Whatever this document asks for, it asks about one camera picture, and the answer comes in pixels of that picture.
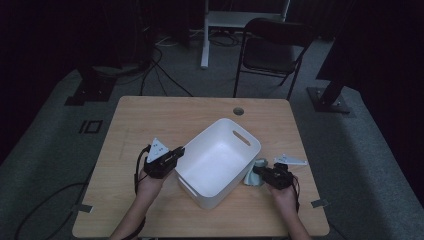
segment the white desk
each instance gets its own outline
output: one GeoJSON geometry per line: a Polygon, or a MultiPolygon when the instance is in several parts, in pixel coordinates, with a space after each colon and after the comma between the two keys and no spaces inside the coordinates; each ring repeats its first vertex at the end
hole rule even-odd
{"type": "Polygon", "coordinates": [[[285,21],[287,9],[290,0],[285,0],[281,14],[275,13],[252,13],[252,12],[223,12],[209,11],[209,0],[205,0],[205,22],[204,22],[204,40],[201,68],[206,69],[209,65],[209,26],[211,27],[233,27],[243,28],[250,20],[254,18],[270,18],[285,21]]]}

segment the gray carpet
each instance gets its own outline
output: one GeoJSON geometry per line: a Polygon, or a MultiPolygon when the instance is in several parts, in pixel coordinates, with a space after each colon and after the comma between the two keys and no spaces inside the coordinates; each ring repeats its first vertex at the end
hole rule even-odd
{"type": "MultiPolygon", "coordinates": [[[[202,70],[200,43],[192,41],[187,49],[163,42],[171,46],[159,46],[160,66],[195,97],[231,97],[239,47],[212,45],[209,68],[202,70]]],[[[314,111],[306,88],[327,86],[327,81],[315,77],[330,47],[331,43],[320,40],[312,44],[290,101],[320,196],[330,203],[325,212],[331,231],[315,239],[423,239],[423,208],[359,93],[348,88],[342,92],[352,110],[349,115],[314,111]]],[[[81,184],[64,189],[23,220],[54,192],[86,181],[119,98],[139,95],[141,78],[120,78],[108,102],[79,107],[64,106],[78,87],[79,74],[73,71],[57,84],[0,167],[0,239],[13,239],[18,229],[19,239],[45,239],[53,234],[52,239],[74,239],[76,214],[71,213],[81,184]],[[102,125],[98,133],[84,132],[84,121],[102,125]]],[[[279,80],[257,80],[257,76],[243,77],[238,97],[285,98],[288,84],[278,87],[279,80]]],[[[157,68],[147,76],[143,95],[188,96],[157,68]]]]}

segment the small white object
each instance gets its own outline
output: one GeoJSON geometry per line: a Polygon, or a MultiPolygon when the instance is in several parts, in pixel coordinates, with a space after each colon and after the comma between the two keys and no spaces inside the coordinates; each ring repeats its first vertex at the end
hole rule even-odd
{"type": "Polygon", "coordinates": [[[165,155],[167,152],[169,152],[169,149],[165,147],[165,145],[163,145],[157,138],[154,138],[149,155],[147,156],[147,162],[151,163],[165,155]]]}
{"type": "Polygon", "coordinates": [[[274,158],[274,161],[276,163],[283,163],[287,165],[308,165],[308,161],[290,157],[290,156],[287,156],[286,154],[283,154],[280,157],[274,158]]]}

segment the cable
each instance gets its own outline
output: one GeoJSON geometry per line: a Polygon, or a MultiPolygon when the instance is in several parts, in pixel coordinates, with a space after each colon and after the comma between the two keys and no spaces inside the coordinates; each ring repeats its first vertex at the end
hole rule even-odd
{"type": "Polygon", "coordinates": [[[238,37],[235,34],[229,34],[229,33],[225,33],[225,32],[219,32],[221,35],[211,35],[209,36],[209,42],[211,42],[213,45],[216,46],[220,46],[220,47],[235,47],[237,45],[240,45],[240,40],[238,39],[238,37]],[[232,42],[231,43],[223,43],[217,40],[213,40],[211,38],[214,37],[227,37],[229,38],[232,42]]]}
{"type": "Polygon", "coordinates": [[[160,80],[159,73],[158,73],[158,70],[156,68],[155,68],[155,72],[156,72],[156,76],[157,76],[158,82],[160,84],[160,87],[162,88],[163,93],[165,94],[165,96],[168,96],[168,93],[166,93],[165,87],[163,86],[162,81],[160,80]]]}
{"type": "Polygon", "coordinates": [[[193,34],[191,34],[191,35],[189,36],[189,38],[194,38],[197,34],[199,34],[199,33],[203,32],[203,28],[202,28],[202,29],[199,29],[199,30],[190,30],[190,32],[194,32],[194,33],[193,33],[193,34]]]}
{"type": "Polygon", "coordinates": [[[296,179],[297,184],[292,183],[291,186],[293,187],[293,190],[296,193],[296,211],[299,212],[300,184],[299,184],[299,179],[296,176],[293,176],[293,178],[296,179]]]}
{"type": "MultiPolygon", "coordinates": [[[[177,81],[175,81],[166,71],[165,71],[165,69],[163,69],[160,65],[159,65],[159,62],[160,62],[160,60],[162,59],[162,55],[163,55],[163,53],[162,53],[162,51],[159,49],[159,48],[157,48],[157,47],[154,47],[154,49],[156,50],[156,51],[158,51],[158,53],[159,53],[159,60],[157,60],[157,61],[155,61],[154,59],[152,59],[152,62],[153,62],[153,65],[150,67],[150,69],[146,72],[146,74],[144,75],[144,77],[143,77],[143,80],[142,80],[142,82],[141,82],[141,88],[140,88],[140,96],[143,96],[143,89],[144,89],[144,87],[145,87],[145,84],[146,84],[146,78],[147,78],[147,76],[148,76],[148,74],[150,73],[150,71],[153,69],[153,68],[155,68],[156,66],[157,67],[159,67],[159,69],[168,77],[168,79],[169,80],[171,80],[175,85],[177,85],[180,89],[182,89],[184,92],[186,92],[190,97],[193,97],[193,95],[189,92],[189,91],[187,91],[187,89],[185,89],[183,86],[181,86],[177,81]]],[[[162,85],[162,83],[160,82],[160,84],[161,84],[161,87],[162,87],[162,90],[165,92],[165,94],[166,94],[166,91],[165,91],[165,89],[163,88],[163,85],[162,85]]]]}
{"type": "MultiPolygon", "coordinates": [[[[25,218],[22,220],[22,222],[19,224],[18,229],[15,232],[15,240],[19,240],[19,234],[21,232],[21,229],[23,228],[23,226],[25,225],[25,223],[28,221],[28,219],[40,208],[42,207],[46,202],[48,202],[50,199],[52,199],[53,197],[55,197],[57,194],[63,192],[64,190],[68,189],[68,188],[72,188],[75,186],[87,186],[88,185],[88,181],[91,177],[91,175],[93,174],[94,171],[94,167],[90,170],[89,175],[87,176],[85,182],[80,182],[80,183],[73,183],[70,185],[67,185],[59,190],[57,190],[56,192],[54,192],[53,194],[51,194],[49,197],[47,197],[44,201],[42,201],[41,203],[39,203],[35,208],[33,208],[26,216],[25,218]]],[[[80,193],[78,194],[78,198],[75,201],[74,205],[78,205],[82,194],[84,193],[84,188],[81,188],[80,193]]],[[[66,223],[69,221],[69,219],[71,218],[72,214],[74,213],[74,211],[71,211],[68,216],[66,217],[66,219],[62,222],[62,224],[56,228],[56,230],[54,230],[47,238],[44,238],[45,240],[51,239],[52,237],[54,237],[65,225],[66,223]]]]}
{"type": "Polygon", "coordinates": [[[138,184],[144,179],[146,178],[148,175],[142,177],[141,179],[138,179],[139,175],[140,175],[140,161],[141,161],[141,157],[143,156],[144,153],[149,152],[151,148],[151,145],[147,145],[147,147],[143,148],[143,150],[141,150],[140,154],[137,157],[137,165],[135,167],[135,173],[134,173],[134,191],[135,194],[137,194],[137,190],[138,190],[138,184]]]}
{"type": "Polygon", "coordinates": [[[129,69],[129,70],[124,70],[118,73],[105,73],[99,70],[96,70],[96,72],[101,76],[101,77],[110,77],[110,78],[120,78],[120,77],[126,77],[126,76],[135,76],[137,74],[140,74],[143,72],[144,69],[142,69],[141,66],[137,66],[135,68],[129,69]]]}
{"type": "Polygon", "coordinates": [[[162,40],[159,40],[158,42],[156,42],[155,45],[156,46],[161,46],[161,47],[173,47],[173,46],[176,46],[176,45],[179,44],[178,42],[174,42],[172,44],[162,44],[162,42],[165,42],[168,39],[172,39],[172,37],[169,37],[169,36],[168,37],[165,37],[162,40]]]}

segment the dark background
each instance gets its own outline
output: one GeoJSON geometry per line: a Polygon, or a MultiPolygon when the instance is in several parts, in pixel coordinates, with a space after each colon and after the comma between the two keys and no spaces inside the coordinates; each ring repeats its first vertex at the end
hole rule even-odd
{"type": "MultiPolygon", "coordinates": [[[[227,2],[211,0],[210,8],[228,10],[227,2]]],[[[155,29],[188,46],[189,29],[203,25],[204,5],[198,0],[0,4],[1,161],[76,64],[138,63],[149,58],[155,29]]],[[[232,9],[280,12],[281,6],[276,0],[244,0],[234,1],[232,9]]],[[[312,25],[317,37],[336,37],[317,78],[361,93],[421,203],[423,10],[418,0],[292,0],[287,19],[312,25]]]]}

